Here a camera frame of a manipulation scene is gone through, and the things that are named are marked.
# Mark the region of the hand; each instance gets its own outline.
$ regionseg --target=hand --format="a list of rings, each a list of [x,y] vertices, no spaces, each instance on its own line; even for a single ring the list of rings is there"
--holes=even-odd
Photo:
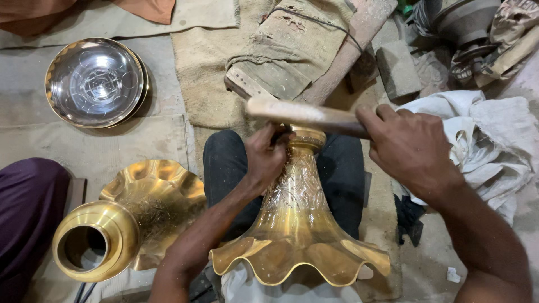
[[[370,158],[388,175],[428,203],[466,184],[449,159],[451,144],[440,117],[406,109],[395,112],[386,104],[376,113],[358,108],[356,117],[372,137]]]
[[[277,133],[275,145],[271,145]],[[243,178],[257,195],[260,195],[281,174],[287,160],[286,147],[295,133],[286,132],[284,126],[267,122],[245,142],[247,152],[247,174]]]

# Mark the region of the purple cloth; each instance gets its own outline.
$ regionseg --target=purple cloth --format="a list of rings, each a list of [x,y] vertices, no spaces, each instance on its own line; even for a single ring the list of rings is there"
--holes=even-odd
[[[0,170],[0,297],[20,302],[64,215],[70,175],[43,158]]]

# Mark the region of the man's left hand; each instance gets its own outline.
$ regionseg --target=man's left hand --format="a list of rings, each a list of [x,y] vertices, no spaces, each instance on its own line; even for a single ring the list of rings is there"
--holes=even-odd
[[[273,135],[277,133],[274,145]],[[260,195],[277,178],[287,160],[286,147],[295,133],[287,132],[284,126],[267,122],[264,128],[257,131],[245,142],[247,152],[247,174],[243,181]]]

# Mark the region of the leg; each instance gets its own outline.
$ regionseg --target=leg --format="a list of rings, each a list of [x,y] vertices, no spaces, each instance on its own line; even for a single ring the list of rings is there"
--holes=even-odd
[[[0,293],[20,302],[64,216],[69,173],[42,158],[0,170]]]
[[[247,174],[247,154],[243,141],[233,130],[211,135],[204,146],[204,191],[208,207],[228,195]],[[257,218],[262,198],[251,201],[236,216],[223,241],[230,241],[246,232]]]
[[[361,141],[344,135],[326,135],[326,145],[316,160],[322,189],[339,226],[359,239],[365,188]]]

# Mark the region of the orange cloth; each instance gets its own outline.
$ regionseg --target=orange cloth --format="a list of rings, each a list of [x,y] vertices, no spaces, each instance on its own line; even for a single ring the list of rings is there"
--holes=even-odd
[[[170,24],[176,0],[113,0],[112,2],[146,20]]]
[[[43,33],[60,22],[77,0],[0,0],[0,30],[27,37]],[[176,0],[112,0],[146,20],[170,24]]]
[[[77,0],[1,0],[0,23],[33,19],[64,11]]]

